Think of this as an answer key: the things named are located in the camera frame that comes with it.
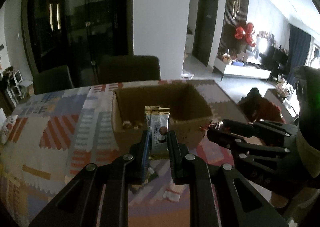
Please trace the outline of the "white small snack packet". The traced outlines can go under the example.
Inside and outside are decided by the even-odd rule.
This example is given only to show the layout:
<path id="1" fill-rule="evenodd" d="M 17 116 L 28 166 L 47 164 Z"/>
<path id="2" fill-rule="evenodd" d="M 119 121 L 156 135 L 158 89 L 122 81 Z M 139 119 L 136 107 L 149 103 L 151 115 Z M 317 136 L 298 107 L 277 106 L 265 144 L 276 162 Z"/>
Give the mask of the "white small snack packet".
<path id="1" fill-rule="evenodd" d="M 175 183 L 170 183 L 163 194 L 163 198 L 173 203 L 178 203 L 184 189 L 185 185 L 176 185 Z"/>

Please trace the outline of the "dark doorway door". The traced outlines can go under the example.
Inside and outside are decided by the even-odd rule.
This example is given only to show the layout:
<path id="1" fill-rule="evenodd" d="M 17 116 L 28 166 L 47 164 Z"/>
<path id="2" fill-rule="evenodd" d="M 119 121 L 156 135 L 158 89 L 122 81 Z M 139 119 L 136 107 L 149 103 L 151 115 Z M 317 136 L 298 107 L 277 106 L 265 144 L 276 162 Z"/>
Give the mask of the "dark doorway door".
<path id="1" fill-rule="evenodd" d="M 208 65 L 212 49 L 219 0 L 199 0 L 195 27 L 193 56 Z"/>

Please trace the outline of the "patterned tissue pack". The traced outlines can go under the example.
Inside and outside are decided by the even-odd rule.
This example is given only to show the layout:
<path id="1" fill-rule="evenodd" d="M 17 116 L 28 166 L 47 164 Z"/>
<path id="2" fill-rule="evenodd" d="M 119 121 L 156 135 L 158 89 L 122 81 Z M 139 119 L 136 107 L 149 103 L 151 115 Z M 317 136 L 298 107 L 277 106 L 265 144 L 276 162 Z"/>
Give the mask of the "patterned tissue pack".
<path id="1" fill-rule="evenodd" d="M 9 135 L 16 124 L 17 117 L 18 115 L 10 115 L 3 123 L 1 127 L 1 144 L 4 145 L 8 141 Z"/>

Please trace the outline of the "red dark chair at right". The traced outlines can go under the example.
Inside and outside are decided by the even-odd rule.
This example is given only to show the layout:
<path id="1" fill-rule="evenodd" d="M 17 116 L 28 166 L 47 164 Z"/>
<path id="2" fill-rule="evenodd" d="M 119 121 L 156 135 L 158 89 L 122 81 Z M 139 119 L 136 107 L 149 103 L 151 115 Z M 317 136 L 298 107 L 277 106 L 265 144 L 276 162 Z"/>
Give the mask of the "red dark chair at right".
<path id="1" fill-rule="evenodd" d="M 237 106 L 245 114 L 249 122 L 268 120 L 285 124 L 281 109 L 273 102 L 262 97 L 258 88 L 252 88 Z"/>

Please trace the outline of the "white low tv cabinet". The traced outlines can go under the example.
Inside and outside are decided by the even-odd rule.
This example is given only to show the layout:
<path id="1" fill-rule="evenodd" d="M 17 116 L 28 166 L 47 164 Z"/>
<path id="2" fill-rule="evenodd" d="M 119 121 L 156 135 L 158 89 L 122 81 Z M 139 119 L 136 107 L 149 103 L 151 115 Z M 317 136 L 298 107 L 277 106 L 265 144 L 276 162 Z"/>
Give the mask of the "white low tv cabinet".
<path id="1" fill-rule="evenodd" d="M 254 66 L 253 63 L 239 62 L 227 55 L 216 57 L 214 68 L 221 73 L 221 81 L 224 77 L 244 77 L 267 80 L 271 71 Z"/>

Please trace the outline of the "white small shelf stool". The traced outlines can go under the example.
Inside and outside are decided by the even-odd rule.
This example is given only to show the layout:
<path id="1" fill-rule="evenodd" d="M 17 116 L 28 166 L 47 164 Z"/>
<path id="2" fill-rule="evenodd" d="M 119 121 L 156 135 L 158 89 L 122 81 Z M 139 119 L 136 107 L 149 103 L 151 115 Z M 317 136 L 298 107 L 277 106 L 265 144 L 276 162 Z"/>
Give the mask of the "white small shelf stool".
<path id="1" fill-rule="evenodd" d="M 9 79 L 9 92 L 13 97 L 22 99 L 28 94 L 29 88 L 33 85 L 33 81 L 23 79 L 19 70 L 13 73 L 11 79 Z"/>

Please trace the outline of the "dark dining chair left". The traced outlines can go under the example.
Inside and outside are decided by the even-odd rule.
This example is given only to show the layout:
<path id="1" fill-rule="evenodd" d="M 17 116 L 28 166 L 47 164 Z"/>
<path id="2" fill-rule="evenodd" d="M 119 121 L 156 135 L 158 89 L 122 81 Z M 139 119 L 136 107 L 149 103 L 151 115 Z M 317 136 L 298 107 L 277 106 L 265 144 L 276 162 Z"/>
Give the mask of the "dark dining chair left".
<path id="1" fill-rule="evenodd" d="M 73 89 L 68 66 L 61 66 L 36 74 L 33 77 L 34 94 Z"/>

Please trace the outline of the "white gold snack bar packet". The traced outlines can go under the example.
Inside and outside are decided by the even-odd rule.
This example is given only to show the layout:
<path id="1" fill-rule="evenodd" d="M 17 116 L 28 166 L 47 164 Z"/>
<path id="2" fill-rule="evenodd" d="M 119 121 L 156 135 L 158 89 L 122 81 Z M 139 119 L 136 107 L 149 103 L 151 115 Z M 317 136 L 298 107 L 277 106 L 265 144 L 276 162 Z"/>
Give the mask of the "white gold snack bar packet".
<path id="1" fill-rule="evenodd" d="M 145 116 L 150 133 L 150 155 L 162 157 L 168 154 L 167 133 L 170 108 L 146 106 Z"/>

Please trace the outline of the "gold wall ornament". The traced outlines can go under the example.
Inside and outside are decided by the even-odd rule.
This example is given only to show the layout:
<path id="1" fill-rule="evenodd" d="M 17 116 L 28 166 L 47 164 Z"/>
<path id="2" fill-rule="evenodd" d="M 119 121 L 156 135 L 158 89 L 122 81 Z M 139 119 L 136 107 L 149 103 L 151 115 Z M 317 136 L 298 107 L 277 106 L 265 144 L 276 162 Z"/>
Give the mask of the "gold wall ornament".
<path id="1" fill-rule="evenodd" d="M 232 7 L 232 18 L 235 19 L 236 15 L 240 12 L 241 7 L 241 0 L 235 0 L 233 1 L 233 7 Z"/>

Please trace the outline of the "red foil balloons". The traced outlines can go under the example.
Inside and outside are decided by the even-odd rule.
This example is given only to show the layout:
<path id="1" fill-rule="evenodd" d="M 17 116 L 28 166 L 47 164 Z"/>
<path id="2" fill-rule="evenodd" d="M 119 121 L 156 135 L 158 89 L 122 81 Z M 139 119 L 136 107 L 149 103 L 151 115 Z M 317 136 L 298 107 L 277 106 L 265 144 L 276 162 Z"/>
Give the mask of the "red foil balloons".
<path id="1" fill-rule="evenodd" d="M 245 39 L 245 42 L 250 47 L 256 47 L 256 42 L 252 35 L 255 32 L 253 23 L 247 23 L 245 27 L 239 26 L 235 29 L 234 37 L 238 40 Z"/>

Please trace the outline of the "brown cardboard box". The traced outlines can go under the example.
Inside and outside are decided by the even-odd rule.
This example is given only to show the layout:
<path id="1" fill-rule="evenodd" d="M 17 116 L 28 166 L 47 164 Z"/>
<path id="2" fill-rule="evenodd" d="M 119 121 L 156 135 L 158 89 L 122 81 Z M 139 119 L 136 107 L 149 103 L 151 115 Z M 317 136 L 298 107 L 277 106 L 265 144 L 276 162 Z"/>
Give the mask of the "brown cardboard box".
<path id="1" fill-rule="evenodd" d="M 200 127 L 210 123 L 213 114 L 209 104 L 187 83 L 150 85 L 115 90 L 112 100 L 112 127 L 120 154 L 128 153 L 133 144 L 140 142 L 147 129 L 145 107 L 169 107 L 169 128 L 174 130 L 178 142 L 196 148 L 204 138 Z M 140 120 L 143 127 L 123 129 L 123 121 Z"/>

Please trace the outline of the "dark blue curtain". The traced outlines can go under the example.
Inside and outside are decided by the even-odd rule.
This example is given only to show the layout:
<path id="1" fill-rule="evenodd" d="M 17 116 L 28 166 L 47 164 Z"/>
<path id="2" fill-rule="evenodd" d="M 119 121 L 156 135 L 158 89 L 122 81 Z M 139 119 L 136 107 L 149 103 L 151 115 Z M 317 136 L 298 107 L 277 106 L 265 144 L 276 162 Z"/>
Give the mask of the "dark blue curtain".
<path id="1" fill-rule="evenodd" d="M 311 35 L 301 30 L 300 28 L 290 25 L 289 36 L 289 57 L 287 60 L 287 74 L 286 81 L 294 85 L 294 68 L 303 66 L 307 60 L 311 44 Z"/>

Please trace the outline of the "red candy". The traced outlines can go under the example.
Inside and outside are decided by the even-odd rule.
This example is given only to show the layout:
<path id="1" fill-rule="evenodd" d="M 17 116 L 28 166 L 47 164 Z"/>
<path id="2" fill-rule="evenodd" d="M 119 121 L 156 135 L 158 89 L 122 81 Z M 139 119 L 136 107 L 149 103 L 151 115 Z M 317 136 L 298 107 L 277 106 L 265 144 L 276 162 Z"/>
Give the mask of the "red candy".
<path id="1" fill-rule="evenodd" d="M 205 126 L 200 127 L 200 131 L 202 131 L 202 132 L 208 131 L 210 129 L 223 131 L 225 129 L 225 124 L 223 121 L 216 121 L 216 122 L 211 121 L 210 123 L 206 124 Z"/>

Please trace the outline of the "dark dining chair right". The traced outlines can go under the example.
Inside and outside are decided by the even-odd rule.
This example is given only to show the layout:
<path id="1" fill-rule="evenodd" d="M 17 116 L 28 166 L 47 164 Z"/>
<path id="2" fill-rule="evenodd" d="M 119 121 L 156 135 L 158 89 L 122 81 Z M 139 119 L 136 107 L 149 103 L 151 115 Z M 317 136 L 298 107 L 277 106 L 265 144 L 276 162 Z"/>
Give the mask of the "dark dining chair right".
<path id="1" fill-rule="evenodd" d="M 159 59 L 155 56 L 105 56 L 98 67 L 100 84 L 161 79 Z"/>

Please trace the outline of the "dark dining chair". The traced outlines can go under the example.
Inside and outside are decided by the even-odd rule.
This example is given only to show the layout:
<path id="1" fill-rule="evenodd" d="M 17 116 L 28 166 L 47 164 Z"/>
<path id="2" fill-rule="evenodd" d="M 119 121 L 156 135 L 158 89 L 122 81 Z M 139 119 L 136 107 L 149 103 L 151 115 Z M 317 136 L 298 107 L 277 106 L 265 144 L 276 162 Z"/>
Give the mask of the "dark dining chair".
<path id="1" fill-rule="evenodd" d="M 98 67 L 100 84 L 161 79 L 159 59 L 155 56 L 105 56 Z"/>
<path id="2" fill-rule="evenodd" d="M 34 94 L 73 89 L 68 66 L 61 66 L 36 74 L 33 77 Z"/>

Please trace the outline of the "snacks inside box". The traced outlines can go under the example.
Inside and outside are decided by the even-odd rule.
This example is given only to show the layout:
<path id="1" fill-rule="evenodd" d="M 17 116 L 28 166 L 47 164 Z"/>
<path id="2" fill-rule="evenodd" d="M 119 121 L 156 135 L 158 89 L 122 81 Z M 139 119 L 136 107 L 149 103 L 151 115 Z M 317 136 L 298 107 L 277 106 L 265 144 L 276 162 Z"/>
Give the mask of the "snacks inside box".
<path id="1" fill-rule="evenodd" d="M 137 130 L 142 127 L 143 127 L 143 122 L 141 122 L 140 120 L 135 120 L 135 121 L 125 120 L 125 121 L 123 121 L 123 129 Z"/>

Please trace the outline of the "dark glass cabinet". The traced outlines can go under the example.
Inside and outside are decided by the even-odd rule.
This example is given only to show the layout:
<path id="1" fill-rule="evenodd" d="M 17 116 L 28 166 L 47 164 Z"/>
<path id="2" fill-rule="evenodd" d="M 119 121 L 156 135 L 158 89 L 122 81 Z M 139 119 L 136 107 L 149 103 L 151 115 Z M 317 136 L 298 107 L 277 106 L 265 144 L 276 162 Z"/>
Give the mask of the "dark glass cabinet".
<path id="1" fill-rule="evenodd" d="M 22 0 L 21 21 L 33 75 L 133 55 L 133 0 Z"/>

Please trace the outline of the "dark snack packet on table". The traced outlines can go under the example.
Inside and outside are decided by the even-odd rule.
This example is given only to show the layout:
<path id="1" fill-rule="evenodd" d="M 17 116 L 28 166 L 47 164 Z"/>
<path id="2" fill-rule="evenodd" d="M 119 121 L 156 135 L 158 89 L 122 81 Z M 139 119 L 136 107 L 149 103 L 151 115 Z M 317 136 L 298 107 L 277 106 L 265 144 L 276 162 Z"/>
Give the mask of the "dark snack packet on table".
<path id="1" fill-rule="evenodd" d="M 137 193 L 140 189 L 142 189 L 144 186 L 148 185 L 149 183 L 151 183 L 153 180 L 155 180 L 158 177 L 159 177 L 159 175 L 155 171 L 155 169 L 153 167 L 149 166 L 148 170 L 146 171 L 146 176 L 145 176 L 145 180 L 143 181 L 143 183 L 139 184 L 139 185 L 130 185 L 129 190 L 132 193 Z"/>

